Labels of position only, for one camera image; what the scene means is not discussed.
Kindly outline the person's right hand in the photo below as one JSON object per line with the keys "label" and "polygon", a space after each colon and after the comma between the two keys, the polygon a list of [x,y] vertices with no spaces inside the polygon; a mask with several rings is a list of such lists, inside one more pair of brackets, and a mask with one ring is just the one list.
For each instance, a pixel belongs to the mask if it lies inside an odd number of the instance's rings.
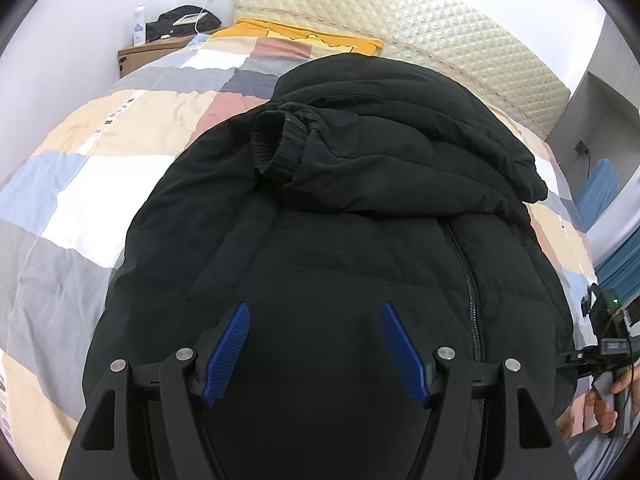
{"label": "person's right hand", "polygon": [[625,404],[623,411],[630,409],[623,422],[633,422],[639,416],[639,363],[620,373],[605,372],[593,383],[586,403],[593,409],[600,434],[610,434],[620,424],[616,396]]}

